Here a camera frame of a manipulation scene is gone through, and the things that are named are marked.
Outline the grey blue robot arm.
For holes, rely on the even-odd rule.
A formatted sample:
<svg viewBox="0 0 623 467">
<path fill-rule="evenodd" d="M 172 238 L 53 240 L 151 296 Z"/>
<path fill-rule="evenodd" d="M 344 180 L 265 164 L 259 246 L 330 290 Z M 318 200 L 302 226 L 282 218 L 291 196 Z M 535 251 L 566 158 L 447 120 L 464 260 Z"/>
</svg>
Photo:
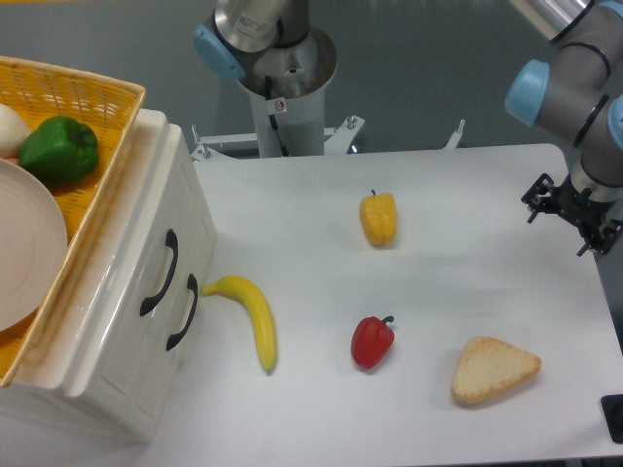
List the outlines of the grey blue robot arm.
<svg viewBox="0 0 623 467">
<path fill-rule="evenodd" d="M 523 195 L 532 215 L 575 226 L 584 249 L 606 254 L 622 235 L 609 209 L 622 197 L 622 101 L 603 93 L 622 60 L 618 1 L 518 1 L 515 8 L 557 49 L 533 60 L 506 98 L 509 115 L 581 151 L 567 178 L 541 175 Z M 331 39 L 311 25 L 305 1 L 221 1 L 194 33 L 194 46 L 220 78 L 251 100 L 263 157 L 322 155 L 324 92 L 337 69 Z"/>
</svg>

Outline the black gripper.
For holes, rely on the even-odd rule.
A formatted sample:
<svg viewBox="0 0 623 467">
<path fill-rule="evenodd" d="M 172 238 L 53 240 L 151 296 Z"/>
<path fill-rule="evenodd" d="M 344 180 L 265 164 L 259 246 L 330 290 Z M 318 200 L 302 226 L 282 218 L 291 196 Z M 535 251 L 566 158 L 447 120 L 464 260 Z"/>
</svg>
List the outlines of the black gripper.
<svg viewBox="0 0 623 467">
<path fill-rule="evenodd" d="M 552 195 L 556 186 L 553 179 L 542 173 L 522 195 L 521 202 L 527 207 L 530 215 L 527 220 L 531 224 L 538 214 L 557 214 L 576 226 L 584 240 L 583 246 L 576 255 L 581 257 L 587 251 L 602 255 L 609 253 L 618 237 L 622 234 L 622 221 L 606 218 L 608 203 L 590 199 L 592 191 L 585 188 L 578 192 L 568 175 Z"/>
</svg>

